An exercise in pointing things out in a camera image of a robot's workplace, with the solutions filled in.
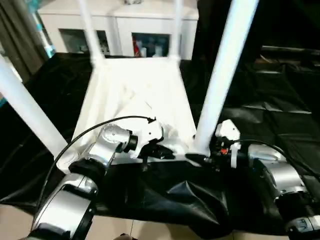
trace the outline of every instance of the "black plastic sheet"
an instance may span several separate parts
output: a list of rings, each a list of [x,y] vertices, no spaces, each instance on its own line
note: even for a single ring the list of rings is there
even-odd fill
[[[181,74],[194,121],[200,117],[211,73],[203,62],[182,61]],[[72,137],[92,68],[89,56],[58,53],[28,82],[27,88],[53,124]],[[240,66],[220,120],[232,119],[243,139],[257,139],[288,151],[320,174],[320,72],[290,65]],[[15,111],[0,108],[2,137],[0,203],[34,213],[52,156]],[[320,200],[320,183],[304,175]],[[53,174],[46,194],[62,179]],[[284,234],[281,217],[249,169],[214,171],[188,162],[112,166],[98,196],[97,214],[190,226],[204,238],[242,230]]]

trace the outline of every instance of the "robotic arm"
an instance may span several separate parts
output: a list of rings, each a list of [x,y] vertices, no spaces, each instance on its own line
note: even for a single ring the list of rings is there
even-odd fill
[[[230,154],[230,166],[237,168],[237,158],[244,158],[245,166],[254,171],[257,181],[264,181],[267,185],[267,195],[275,203],[281,215],[285,230],[291,240],[320,239],[320,204],[316,202],[307,190],[301,176],[296,169],[287,162],[281,149],[263,144],[255,144],[249,140],[248,148],[239,152],[241,145],[240,132],[231,120],[219,124],[215,133],[224,142],[232,142],[227,152]]]
[[[26,240],[84,240],[94,216],[94,200],[116,153],[135,150],[138,137],[113,124],[73,162],[36,214]]]

